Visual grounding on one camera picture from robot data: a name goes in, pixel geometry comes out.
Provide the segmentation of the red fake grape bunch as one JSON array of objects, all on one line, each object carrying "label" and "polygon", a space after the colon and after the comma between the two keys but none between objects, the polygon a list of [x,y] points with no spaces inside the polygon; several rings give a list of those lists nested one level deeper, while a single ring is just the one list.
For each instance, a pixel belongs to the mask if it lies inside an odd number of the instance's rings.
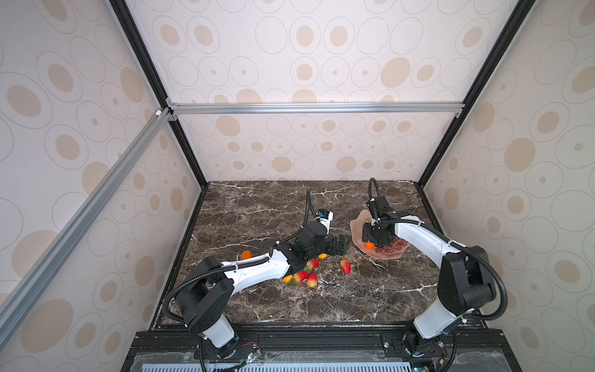
[{"label": "red fake grape bunch", "polygon": [[398,256],[400,257],[403,252],[409,248],[410,243],[406,240],[395,238],[387,246],[378,246],[375,251],[378,254],[384,254],[387,256]]}]

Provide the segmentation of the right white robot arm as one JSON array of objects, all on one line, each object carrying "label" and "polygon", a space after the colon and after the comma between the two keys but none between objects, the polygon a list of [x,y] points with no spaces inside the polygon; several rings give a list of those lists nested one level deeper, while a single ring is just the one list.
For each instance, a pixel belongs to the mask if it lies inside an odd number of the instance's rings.
[{"label": "right white robot arm", "polygon": [[505,284],[482,247],[465,246],[408,211],[392,209],[375,178],[368,181],[367,210],[353,221],[352,238],[365,252],[404,240],[437,265],[437,299],[413,321],[423,339],[435,338],[467,318],[499,319],[508,308]]}]

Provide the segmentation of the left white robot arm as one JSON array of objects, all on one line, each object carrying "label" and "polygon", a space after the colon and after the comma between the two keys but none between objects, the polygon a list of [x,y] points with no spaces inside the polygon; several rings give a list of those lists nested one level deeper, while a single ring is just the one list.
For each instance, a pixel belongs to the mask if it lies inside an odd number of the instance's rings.
[{"label": "left white robot arm", "polygon": [[165,295],[165,317],[183,324],[191,333],[224,349],[236,343],[236,332],[224,315],[235,294],[266,281],[284,279],[299,284],[313,277],[322,255],[346,252],[348,239],[330,232],[333,212],[315,211],[306,194],[302,226],[293,235],[278,240],[265,253],[240,261],[221,262],[207,257],[182,284]]}]

